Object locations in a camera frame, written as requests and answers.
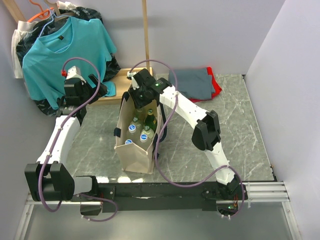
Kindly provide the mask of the green glass bottle yellow label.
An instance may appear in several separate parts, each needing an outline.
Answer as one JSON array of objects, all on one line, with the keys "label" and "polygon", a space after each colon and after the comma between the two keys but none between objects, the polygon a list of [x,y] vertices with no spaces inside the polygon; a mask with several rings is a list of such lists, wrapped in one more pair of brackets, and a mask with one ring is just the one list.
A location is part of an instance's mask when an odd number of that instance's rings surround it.
[{"label": "green glass bottle yellow label", "polygon": [[156,132],[157,126],[158,126],[158,120],[152,108],[149,108],[147,110],[147,116],[144,120],[144,125],[149,126],[154,132]]}]

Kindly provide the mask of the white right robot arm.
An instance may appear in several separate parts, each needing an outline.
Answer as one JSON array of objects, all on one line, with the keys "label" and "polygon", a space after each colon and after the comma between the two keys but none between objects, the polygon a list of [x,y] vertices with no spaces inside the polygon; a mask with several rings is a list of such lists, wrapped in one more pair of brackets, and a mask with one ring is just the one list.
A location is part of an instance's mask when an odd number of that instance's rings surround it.
[{"label": "white right robot arm", "polygon": [[183,96],[174,84],[164,78],[155,79],[146,68],[138,72],[128,71],[127,78],[131,80],[129,94],[135,108],[140,109],[155,100],[171,108],[171,115],[177,113],[189,123],[193,129],[191,141],[197,149],[204,151],[213,167],[220,185],[220,196],[231,199],[237,193],[240,178],[231,169],[224,153],[218,114],[197,106]]}]

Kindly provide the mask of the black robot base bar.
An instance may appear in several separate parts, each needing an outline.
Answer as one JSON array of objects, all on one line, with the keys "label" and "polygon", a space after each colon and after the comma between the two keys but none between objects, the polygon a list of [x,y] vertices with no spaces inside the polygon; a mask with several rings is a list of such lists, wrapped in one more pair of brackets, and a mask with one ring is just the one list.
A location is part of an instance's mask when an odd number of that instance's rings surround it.
[{"label": "black robot base bar", "polygon": [[115,202],[119,211],[191,210],[216,211],[218,201],[247,200],[245,186],[226,186],[207,181],[191,188],[170,183],[98,183],[87,196],[74,196],[73,202],[89,202],[92,197]]}]

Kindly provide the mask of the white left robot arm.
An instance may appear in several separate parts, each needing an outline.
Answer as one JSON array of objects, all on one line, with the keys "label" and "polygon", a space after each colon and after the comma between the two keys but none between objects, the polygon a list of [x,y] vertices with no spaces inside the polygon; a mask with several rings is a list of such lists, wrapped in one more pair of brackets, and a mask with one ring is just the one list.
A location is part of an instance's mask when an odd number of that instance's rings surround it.
[{"label": "white left robot arm", "polygon": [[94,87],[80,75],[68,76],[64,82],[65,96],[59,102],[55,127],[49,142],[36,163],[28,164],[24,174],[34,201],[41,200],[39,180],[42,180],[42,194],[45,201],[69,201],[74,195],[82,194],[88,201],[100,195],[97,179],[94,176],[71,176],[66,168],[68,153],[87,113],[85,107],[77,107],[90,98],[94,103],[107,93],[104,85],[98,85],[94,74],[88,78]]}]

